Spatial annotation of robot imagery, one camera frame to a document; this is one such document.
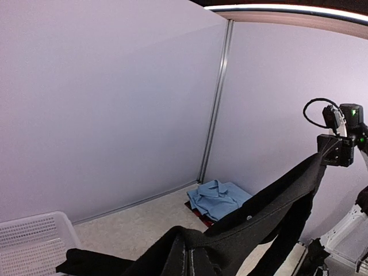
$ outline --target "dark garment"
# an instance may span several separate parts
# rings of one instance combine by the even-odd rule
[[[135,262],[101,255],[92,264],[74,250],[76,255],[67,256],[57,271],[84,276],[102,262],[106,270],[93,276],[235,276],[258,244],[277,236],[249,274],[274,275],[298,242],[311,213],[326,169],[321,160],[321,153],[305,159],[204,233],[173,227]]]

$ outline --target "fluorescent light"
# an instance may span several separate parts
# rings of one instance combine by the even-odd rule
[[[326,9],[324,7],[309,7],[309,6],[298,6],[298,5],[279,5],[279,4],[245,4],[245,5],[224,5],[224,6],[208,6],[206,10],[226,11],[226,10],[247,10],[247,9],[264,9],[264,10],[291,10],[295,12],[315,12],[325,13],[333,16],[343,16],[356,20],[362,20],[368,22],[368,16],[363,16],[358,13],[350,13],[348,11]]]

